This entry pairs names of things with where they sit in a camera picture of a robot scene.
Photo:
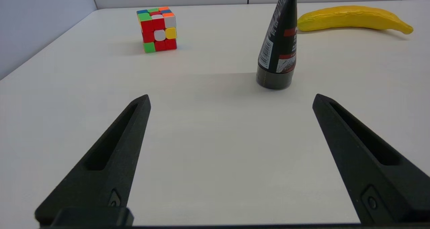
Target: green cube sticker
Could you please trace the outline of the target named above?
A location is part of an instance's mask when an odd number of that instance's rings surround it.
[[[148,9],[148,12],[149,12],[149,13],[152,13],[152,12],[158,12],[158,8]]]
[[[152,53],[155,52],[155,45],[154,43],[144,43],[143,49],[145,50],[145,53]]]
[[[149,16],[149,13],[140,13],[137,15],[137,18],[139,19],[139,21],[151,20],[151,16]]]

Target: barcode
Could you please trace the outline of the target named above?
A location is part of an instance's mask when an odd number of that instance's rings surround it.
[[[270,57],[272,56],[273,42],[270,41],[269,37],[266,37],[263,47],[261,47],[260,57],[258,62],[266,69],[269,69]]]

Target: black tube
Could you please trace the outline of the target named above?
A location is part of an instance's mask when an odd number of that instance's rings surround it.
[[[297,0],[278,0],[258,56],[257,82],[280,90],[291,84],[296,64]]]

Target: yellow cube sticker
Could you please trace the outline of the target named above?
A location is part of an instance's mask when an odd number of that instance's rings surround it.
[[[166,29],[166,38],[167,39],[175,39],[176,38],[176,28]]]

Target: rubik's cube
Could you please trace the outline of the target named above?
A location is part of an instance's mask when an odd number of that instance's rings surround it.
[[[145,53],[176,49],[176,17],[168,7],[137,11]]]

